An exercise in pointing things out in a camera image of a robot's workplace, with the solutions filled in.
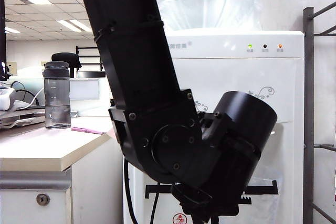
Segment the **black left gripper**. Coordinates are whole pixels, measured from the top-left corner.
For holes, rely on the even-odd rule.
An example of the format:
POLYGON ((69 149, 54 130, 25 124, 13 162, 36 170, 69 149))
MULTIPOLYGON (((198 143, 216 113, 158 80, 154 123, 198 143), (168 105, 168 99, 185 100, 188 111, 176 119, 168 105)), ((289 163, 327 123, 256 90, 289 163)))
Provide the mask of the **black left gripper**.
MULTIPOLYGON (((151 193, 155 194, 155 199, 152 207, 150 223, 154 223, 155 211, 158 203, 159 194, 171 194, 171 184, 157 183, 156 185, 146 185, 145 187, 145 199, 149 199, 151 193)), ((269 185, 248 185, 244 191, 245 195, 277 195, 278 186, 277 181, 272 181, 272 186, 269 185)))

